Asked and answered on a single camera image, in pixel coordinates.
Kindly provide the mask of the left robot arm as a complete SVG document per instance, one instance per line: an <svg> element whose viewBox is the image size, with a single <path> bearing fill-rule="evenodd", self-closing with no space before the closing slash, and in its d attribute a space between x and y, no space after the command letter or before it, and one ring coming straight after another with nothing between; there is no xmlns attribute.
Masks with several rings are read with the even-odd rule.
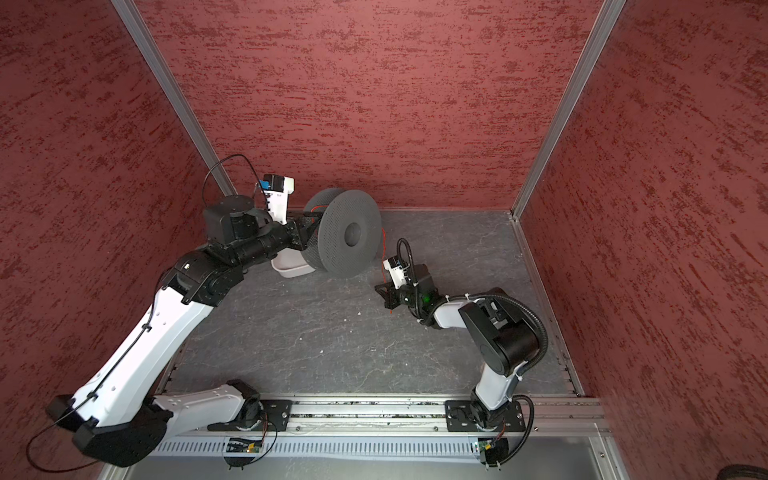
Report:
<svg viewBox="0 0 768 480"><path fill-rule="evenodd" d="M252 198L231 195L203 211L207 242L159 278L150 307L104 366L46 412L95 462L128 467L160 443L210 425L269 429L259 393L241 380L181 395L151 393L189 334L244 280L248 269L286 249L303 251L320 225L310 212L275 221Z"/></svg>

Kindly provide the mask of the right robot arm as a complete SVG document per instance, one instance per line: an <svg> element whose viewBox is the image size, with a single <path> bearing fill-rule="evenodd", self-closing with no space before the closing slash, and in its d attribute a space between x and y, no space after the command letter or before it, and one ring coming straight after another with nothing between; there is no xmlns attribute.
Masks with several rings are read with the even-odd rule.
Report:
<svg viewBox="0 0 768 480"><path fill-rule="evenodd" d="M390 257L382 262L382 269L386 281L375 291L387 309L405 306L425 327L468 332L484 365L466 415L485 431L505 424L519 382L546 355L549 340L540 318L501 288L442 295L424 264L412 267Z"/></svg>

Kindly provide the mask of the black cable spool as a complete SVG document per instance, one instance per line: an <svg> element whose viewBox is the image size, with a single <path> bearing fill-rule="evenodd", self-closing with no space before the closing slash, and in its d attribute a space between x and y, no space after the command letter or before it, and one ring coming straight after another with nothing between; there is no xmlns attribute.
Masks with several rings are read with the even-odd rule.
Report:
<svg viewBox="0 0 768 480"><path fill-rule="evenodd" d="M377 203L362 190L327 188L305 205L305 213L321 213L319 226L302 252L314 270L336 278L352 278L377 255L382 219Z"/></svg>

